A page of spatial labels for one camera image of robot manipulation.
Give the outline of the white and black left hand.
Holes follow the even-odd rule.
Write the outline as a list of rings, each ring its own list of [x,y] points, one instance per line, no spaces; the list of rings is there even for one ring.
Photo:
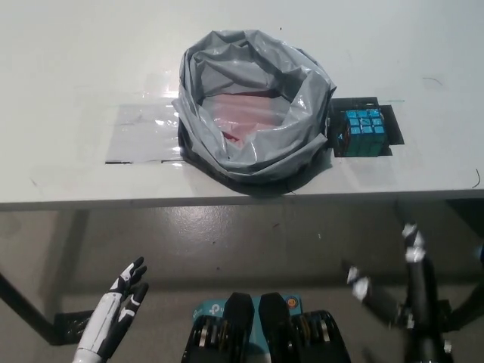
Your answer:
[[[147,295],[149,285],[141,281],[147,266],[139,257],[129,264],[101,297],[76,348],[74,362],[109,361]]]

